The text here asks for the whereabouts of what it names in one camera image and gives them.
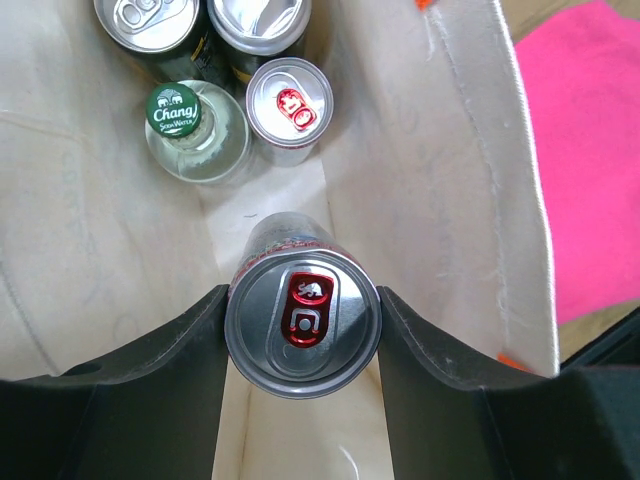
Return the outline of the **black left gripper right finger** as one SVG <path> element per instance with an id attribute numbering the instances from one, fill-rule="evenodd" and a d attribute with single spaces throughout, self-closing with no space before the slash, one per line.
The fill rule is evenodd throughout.
<path id="1" fill-rule="evenodd" d="M 544 378 L 504 365 L 379 291 L 379 364 L 398 479 L 635 479 L 639 370 Z"/>

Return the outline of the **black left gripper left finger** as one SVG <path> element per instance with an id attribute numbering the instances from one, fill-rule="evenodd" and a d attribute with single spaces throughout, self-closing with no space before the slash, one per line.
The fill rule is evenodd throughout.
<path id="1" fill-rule="evenodd" d="M 2 478 L 211 478 L 227 290 L 61 376 L 2 381 Z"/>

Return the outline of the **red bull can front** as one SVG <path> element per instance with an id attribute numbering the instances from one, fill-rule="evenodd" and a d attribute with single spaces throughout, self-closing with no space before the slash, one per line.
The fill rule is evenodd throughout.
<path id="1" fill-rule="evenodd" d="M 288 399 L 331 394 L 370 363 L 381 332 L 374 283 L 313 218 L 275 213 L 252 229 L 224 320 L 247 380 Z"/>

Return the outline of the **beige canvas tote bag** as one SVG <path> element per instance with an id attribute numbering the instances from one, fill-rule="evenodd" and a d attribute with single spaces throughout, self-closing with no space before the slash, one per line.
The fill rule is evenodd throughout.
<path id="1" fill-rule="evenodd" d="M 1 5 L 1 475 L 5 479 L 391 479 L 379 368 L 284 400 L 204 362 L 161 439 L 103 448 L 87 421 L 115 387 L 38 399 L 28 378 L 100 373 L 97 358 L 231 280 L 250 231 L 281 211 L 327 229 L 373 280 L 481 353 L 559 369 L 550 230 L 527 98 L 501 5 L 318 1 L 308 52 L 336 110 L 294 168 L 257 161 L 234 188 L 166 173 L 144 138 L 151 83 L 88 1 Z"/>

